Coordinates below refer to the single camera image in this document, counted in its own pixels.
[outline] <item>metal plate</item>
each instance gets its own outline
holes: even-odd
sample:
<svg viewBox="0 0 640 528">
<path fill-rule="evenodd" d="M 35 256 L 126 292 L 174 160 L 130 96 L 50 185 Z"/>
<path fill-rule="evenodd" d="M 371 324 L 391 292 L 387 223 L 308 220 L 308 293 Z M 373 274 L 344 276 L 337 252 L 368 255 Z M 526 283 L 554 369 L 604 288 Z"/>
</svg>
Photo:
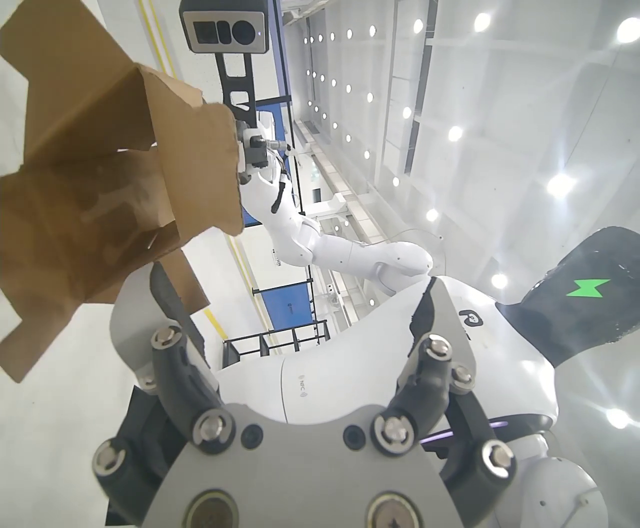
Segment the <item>metal plate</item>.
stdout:
<svg viewBox="0 0 640 528">
<path fill-rule="evenodd" d="M 408 499 L 424 528 L 462 528 L 420 445 L 398 458 L 384 456 L 373 446 L 369 428 L 382 407 L 366 406 L 334 422 L 311 426 L 274 422 L 239 404 L 225 408 L 236 419 L 239 433 L 249 424 L 259 424 L 262 443 L 249 451 L 238 434 L 227 451 L 212 456 L 187 444 L 164 479 L 143 528 L 183 526 L 189 505 L 207 490 L 232 497 L 242 528 L 365 527 L 369 506 L 388 492 Z M 351 424 L 367 434 L 360 451 L 348 449 L 342 439 Z"/>
</svg>

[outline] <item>purple light strip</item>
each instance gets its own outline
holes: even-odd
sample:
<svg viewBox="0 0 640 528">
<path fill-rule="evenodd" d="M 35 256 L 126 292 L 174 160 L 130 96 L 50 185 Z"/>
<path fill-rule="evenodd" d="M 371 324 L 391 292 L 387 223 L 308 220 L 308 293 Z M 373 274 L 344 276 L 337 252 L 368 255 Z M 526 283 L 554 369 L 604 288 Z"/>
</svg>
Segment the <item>purple light strip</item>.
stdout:
<svg viewBox="0 0 640 528">
<path fill-rule="evenodd" d="M 493 429 L 497 429 L 498 427 L 508 426 L 509 422 L 506 422 L 506 421 L 489 422 L 489 425 Z M 433 442 L 434 440 L 441 440 L 443 438 L 449 438 L 450 436 L 453 436 L 453 431 L 445 431 L 444 433 L 436 433 L 435 435 L 427 436 L 427 438 L 422 439 L 420 441 L 420 443 L 421 444 L 426 444 L 427 442 Z"/>
</svg>

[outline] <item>cardboard flap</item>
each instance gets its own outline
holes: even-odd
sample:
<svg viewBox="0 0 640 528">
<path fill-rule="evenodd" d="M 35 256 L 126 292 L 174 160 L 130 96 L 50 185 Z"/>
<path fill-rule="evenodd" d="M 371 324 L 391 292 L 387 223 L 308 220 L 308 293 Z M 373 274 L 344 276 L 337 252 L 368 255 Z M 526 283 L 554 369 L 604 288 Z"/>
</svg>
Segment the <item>cardboard flap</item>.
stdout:
<svg viewBox="0 0 640 528">
<path fill-rule="evenodd" d="M 183 242 L 211 226 L 243 229 L 236 121 L 202 92 L 141 67 L 169 201 Z"/>
<path fill-rule="evenodd" d="M 77 0 L 24 0 L 0 31 L 0 54 L 29 81 L 25 161 L 80 107 L 134 69 Z"/>
</svg>

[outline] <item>camera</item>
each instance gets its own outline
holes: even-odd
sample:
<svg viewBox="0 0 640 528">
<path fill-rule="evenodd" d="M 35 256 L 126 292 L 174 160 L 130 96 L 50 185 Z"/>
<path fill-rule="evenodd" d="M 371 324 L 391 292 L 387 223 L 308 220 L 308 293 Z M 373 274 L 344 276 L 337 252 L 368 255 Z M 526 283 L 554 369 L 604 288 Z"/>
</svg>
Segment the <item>camera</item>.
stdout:
<svg viewBox="0 0 640 528">
<path fill-rule="evenodd" d="M 265 53 L 267 0 L 182 0 L 180 21 L 194 53 Z"/>
</svg>

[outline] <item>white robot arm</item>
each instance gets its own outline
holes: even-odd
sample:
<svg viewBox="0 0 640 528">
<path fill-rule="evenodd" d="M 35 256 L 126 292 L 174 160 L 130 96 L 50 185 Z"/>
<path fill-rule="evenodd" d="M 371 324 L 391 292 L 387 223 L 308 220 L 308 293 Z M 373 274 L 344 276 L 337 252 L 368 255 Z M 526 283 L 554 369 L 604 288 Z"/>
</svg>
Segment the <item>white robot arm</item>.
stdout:
<svg viewBox="0 0 640 528">
<path fill-rule="evenodd" d="M 245 129 L 243 147 L 251 148 L 252 142 L 255 145 L 256 138 L 264 140 L 265 134 L 260 122 L 257 129 Z M 365 278 L 388 296 L 421 282 L 433 268 L 430 254 L 416 244 L 366 245 L 323 233 L 316 220 L 296 209 L 284 163 L 269 148 L 270 143 L 280 148 L 281 142 L 264 141 L 267 163 L 259 163 L 259 167 L 244 164 L 240 192 L 244 208 L 267 228 L 280 260 L 292 266 L 315 264 Z"/>
<path fill-rule="evenodd" d="M 566 458 L 549 457 L 542 435 L 510 442 L 518 474 L 484 528 L 606 528 L 607 506 L 593 479 Z"/>
</svg>

